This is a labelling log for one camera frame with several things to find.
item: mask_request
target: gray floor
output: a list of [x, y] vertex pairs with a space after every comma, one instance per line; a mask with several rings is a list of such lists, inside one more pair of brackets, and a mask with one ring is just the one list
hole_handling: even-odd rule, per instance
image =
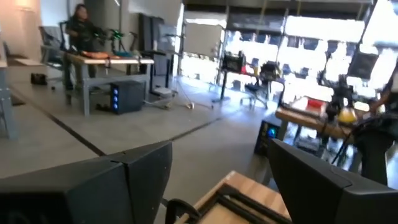
[[[173, 142], [174, 161], [164, 195], [166, 199], [180, 198], [194, 204], [231, 170], [255, 180], [262, 179], [264, 163], [253, 155], [253, 150], [265, 110], [240, 106], [240, 93], [227, 92], [231, 101], [210, 110], [199, 103], [210, 106], [216, 95], [206, 88], [192, 87], [195, 81], [189, 81], [182, 86], [197, 103], [194, 110], [178, 105], [170, 111], [146, 106], [140, 112], [121, 116], [93, 110], [89, 118], [84, 118], [76, 102], [72, 106], [65, 105], [59, 83], [55, 84], [55, 91], [49, 87], [32, 86], [29, 83], [31, 72], [60, 76], [60, 72], [51, 68], [10, 67], [7, 77], [13, 93], [33, 101], [107, 154], [170, 139], [217, 120]], [[31, 104], [15, 107], [14, 114], [19, 139], [0, 138], [0, 177], [96, 156]], [[397, 179], [392, 175], [396, 170], [395, 162], [389, 165], [392, 187], [398, 187]], [[156, 223], [164, 222], [164, 213], [165, 209], [160, 208]]]

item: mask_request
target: concrete floor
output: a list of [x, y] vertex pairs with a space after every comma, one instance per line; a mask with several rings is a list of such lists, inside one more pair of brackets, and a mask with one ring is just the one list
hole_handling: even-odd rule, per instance
[[[174, 106], [170, 111], [146, 106], [142, 111], [121, 116], [92, 110], [92, 115], [85, 118], [76, 102], [65, 105], [60, 83], [56, 84], [55, 91], [32, 86], [31, 72], [48, 73], [51, 77], [61, 75], [45, 67], [8, 68], [7, 78], [13, 93], [33, 104], [14, 107], [19, 139], [0, 138], [0, 178], [97, 156], [37, 109], [41, 108], [106, 154], [172, 139], [215, 121], [173, 142], [174, 160], [164, 194], [166, 199], [180, 198], [194, 204], [231, 170], [258, 181], [262, 179], [264, 163], [253, 155], [253, 150], [265, 110], [239, 106], [241, 93], [227, 91], [231, 101], [214, 110], [199, 104], [194, 110]], [[196, 103], [210, 106], [216, 95], [207, 88], [192, 87], [192, 82], [195, 81], [183, 84], [187, 95]], [[393, 163], [389, 165], [389, 174], [396, 173], [396, 163]], [[393, 175], [389, 177], [391, 187], [398, 188], [398, 179]], [[163, 223], [164, 215], [165, 208], [161, 207], [155, 223]]]

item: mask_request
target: workbench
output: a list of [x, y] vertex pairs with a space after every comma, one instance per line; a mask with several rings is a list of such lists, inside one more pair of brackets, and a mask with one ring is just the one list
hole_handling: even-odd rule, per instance
[[[81, 55], [69, 54], [66, 53], [64, 55], [64, 63], [63, 63], [63, 84], [65, 87], [65, 98], [68, 105], [71, 104], [72, 97], [75, 96], [79, 99], [81, 110], [85, 116], [90, 115], [90, 88], [94, 86], [106, 85], [114, 82], [128, 82], [128, 81], [137, 81], [137, 82], [145, 82], [146, 83], [146, 98], [148, 97], [149, 91], [149, 79], [150, 79], [150, 68], [154, 64], [154, 61], [149, 58], [142, 59], [134, 59], [134, 58], [121, 58], [121, 59], [93, 59], [83, 57]], [[109, 63], [111, 65], [116, 64], [125, 64], [125, 65], [139, 65], [145, 64], [147, 65], [147, 70], [145, 74], [138, 75], [123, 75], [123, 76], [106, 76], [99, 77], [99, 74], [96, 74], [96, 78], [90, 78], [88, 75], [88, 66], [89, 65], [106, 65]], [[80, 91], [76, 93], [75, 91], [69, 91], [72, 85], [72, 81], [70, 78], [70, 66], [74, 63], [81, 65], [81, 80], [80, 85], [77, 86]]]
[[[330, 136], [336, 139], [346, 139], [349, 136], [351, 128], [341, 126], [338, 123], [326, 123], [325, 107], [322, 107], [320, 109], [307, 108], [307, 100], [308, 98], [304, 96], [293, 101], [289, 105], [289, 107], [280, 106], [277, 108], [275, 116], [276, 118], [281, 120], [281, 125], [279, 129], [280, 131], [277, 135], [277, 138], [279, 140], [284, 140], [287, 126], [289, 123], [297, 124], [298, 129], [301, 129], [301, 127], [311, 128], [317, 130], [318, 132], [323, 132], [323, 135], [325, 136]], [[299, 113], [295, 110], [302, 110], [307, 112], [307, 114]], [[353, 141], [353, 137], [350, 136], [347, 143], [352, 144]], [[349, 170], [351, 172], [356, 172], [359, 169], [360, 162], [361, 155], [359, 155], [359, 153], [355, 153], [353, 163], [350, 166]], [[266, 163], [266, 174], [262, 182], [264, 185], [268, 185], [269, 181], [272, 178], [272, 172], [269, 166], [269, 162], [267, 161]]]
[[11, 92], [6, 81], [7, 62], [0, 58], [0, 118], [9, 139], [17, 138], [17, 128], [12, 114]]
[[[235, 171], [230, 172], [226, 177], [224, 177], [216, 186], [214, 186], [210, 191], [208, 191], [199, 201], [195, 204], [195, 208], [200, 211], [201, 208], [209, 201], [212, 196], [220, 189], [222, 186], [231, 186], [237, 189], [244, 196], [256, 201], [264, 207], [267, 207], [274, 212], [281, 215], [287, 221], [290, 220], [289, 213], [286, 209], [284, 201], [280, 193], [277, 193], [254, 180], [251, 180]], [[269, 221], [267, 217], [250, 210], [251, 213], [255, 214], [257, 217], [263, 219], [264, 221]], [[183, 215], [178, 224], [186, 223], [188, 220], [188, 215]], [[243, 217], [235, 214], [226, 207], [215, 204], [209, 212], [206, 213], [204, 217], [201, 218], [199, 223], [202, 224], [214, 224], [214, 223], [249, 223]]]

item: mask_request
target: blue led light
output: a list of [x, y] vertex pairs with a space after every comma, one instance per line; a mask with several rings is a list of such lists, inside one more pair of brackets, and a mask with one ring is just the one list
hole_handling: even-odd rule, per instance
[[276, 138], [276, 130], [274, 128], [268, 129], [267, 135], [269, 138]]

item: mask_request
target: ceiling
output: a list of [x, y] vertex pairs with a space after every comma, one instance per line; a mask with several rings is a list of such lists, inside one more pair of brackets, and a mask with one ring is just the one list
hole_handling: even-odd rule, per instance
[[[299, 6], [298, 0], [268, 0], [266, 14], [283, 15], [289, 8], [289, 14], [302, 16], [363, 19], [371, 4], [372, 0], [302, 0]], [[260, 14], [264, 0], [185, 0], [185, 5], [188, 11], [225, 12], [229, 6], [232, 13]]]

